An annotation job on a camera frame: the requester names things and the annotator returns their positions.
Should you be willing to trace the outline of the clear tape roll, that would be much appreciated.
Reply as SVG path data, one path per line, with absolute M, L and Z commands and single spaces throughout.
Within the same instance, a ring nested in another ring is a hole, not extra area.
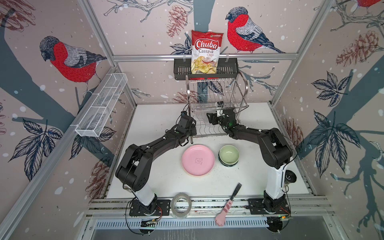
M 177 219 L 185 219 L 188 217 L 192 209 L 192 200 L 185 193 L 175 195 L 171 201 L 172 216 Z

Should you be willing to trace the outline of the pink plate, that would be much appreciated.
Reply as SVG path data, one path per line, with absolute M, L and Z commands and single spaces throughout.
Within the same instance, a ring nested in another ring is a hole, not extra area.
M 215 155 L 204 145 L 193 145 L 182 155 L 182 166 L 192 176 L 204 176 L 213 169 L 214 165 Z

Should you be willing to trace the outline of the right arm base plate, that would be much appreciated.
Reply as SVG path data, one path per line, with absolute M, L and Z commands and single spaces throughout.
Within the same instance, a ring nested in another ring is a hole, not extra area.
M 251 215 L 290 215 L 291 209 L 285 198 L 271 199 L 248 199 L 248 209 Z

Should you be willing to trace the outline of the steel two-tier dish rack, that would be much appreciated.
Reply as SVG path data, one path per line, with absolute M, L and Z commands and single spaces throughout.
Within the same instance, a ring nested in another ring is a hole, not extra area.
M 234 78 L 192 79 L 185 76 L 189 116 L 196 120 L 197 134 L 195 138 L 216 137 L 225 135 L 220 124 L 209 122 L 207 114 L 221 116 L 231 110 L 236 121 L 240 122 L 240 112 L 248 108 L 247 95 L 249 83 L 243 74 Z

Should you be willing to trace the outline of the white mesh wall shelf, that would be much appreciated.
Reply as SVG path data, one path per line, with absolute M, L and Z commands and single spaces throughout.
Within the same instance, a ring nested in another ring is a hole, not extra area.
M 127 81 L 123 73 L 106 75 L 102 89 L 96 93 L 96 98 L 75 129 L 79 136 L 97 138 L 101 135 Z

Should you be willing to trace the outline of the red Chuba cassava chips bag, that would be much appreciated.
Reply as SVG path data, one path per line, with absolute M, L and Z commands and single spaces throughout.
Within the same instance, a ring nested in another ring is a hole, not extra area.
M 192 31 L 192 74 L 216 74 L 223 33 Z

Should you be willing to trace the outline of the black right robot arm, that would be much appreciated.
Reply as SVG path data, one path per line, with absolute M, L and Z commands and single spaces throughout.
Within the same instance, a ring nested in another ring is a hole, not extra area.
M 283 134 L 277 128 L 258 130 L 237 123 L 234 109 L 207 113 L 210 124 L 220 125 L 232 139 L 258 144 L 265 163 L 270 167 L 263 205 L 267 212 L 276 212 L 287 204 L 288 185 L 297 181 L 293 171 L 287 169 L 293 151 Z

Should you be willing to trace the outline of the pink cat paw spatula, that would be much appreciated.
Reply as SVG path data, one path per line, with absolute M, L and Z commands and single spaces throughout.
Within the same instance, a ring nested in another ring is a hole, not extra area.
M 232 207 L 233 200 L 234 200 L 235 196 L 238 194 L 238 192 L 240 191 L 241 187 L 242 187 L 242 184 L 238 183 L 234 192 L 232 193 L 230 199 L 227 201 L 227 203 L 223 207 L 222 211 L 216 216 L 215 223 L 217 226 L 223 227 L 225 225 L 226 216 L 227 216 L 230 208 Z

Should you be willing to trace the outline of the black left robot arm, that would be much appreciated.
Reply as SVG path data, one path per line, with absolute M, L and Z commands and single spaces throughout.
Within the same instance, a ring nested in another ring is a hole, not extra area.
M 130 145 L 116 169 L 115 177 L 128 187 L 139 206 L 152 213 L 157 208 L 157 195 L 147 185 L 153 161 L 169 150 L 185 146 L 189 137 L 197 134 L 196 120 L 186 111 L 181 112 L 177 123 L 165 134 L 141 146 Z

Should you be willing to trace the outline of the green leaf patterned bowl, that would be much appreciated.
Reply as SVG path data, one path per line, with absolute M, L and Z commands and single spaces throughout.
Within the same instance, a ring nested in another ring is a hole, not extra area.
M 226 167 L 233 167 L 233 166 L 235 166 L 235 165 L 239 162 L 239 160 L 237 160 L 237 161 L 235 161 L 235 162 L 227 163 L 227 162 L 223 161 L 222 159 L 219 159 L 219 161 L 220 161 L 220 163 L 221 163 L 222 165 L 224 165 L 224 166 L 226 166 Z

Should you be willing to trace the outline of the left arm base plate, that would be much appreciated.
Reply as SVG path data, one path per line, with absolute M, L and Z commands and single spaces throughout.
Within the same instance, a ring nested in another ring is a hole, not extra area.
M 171 210 L 171 200 L 154 199 L 149 206 L 143 205 L 138 199 L 128 204 L 130 217 L 168 216 Z

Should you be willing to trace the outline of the light green bowl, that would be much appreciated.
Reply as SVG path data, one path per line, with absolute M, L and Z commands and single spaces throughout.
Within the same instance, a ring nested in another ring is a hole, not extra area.
M 240 153 L 239 150 L 232 145 L 225 145 L 219 151 L 219 159 L 230 163 L 239 160 Z

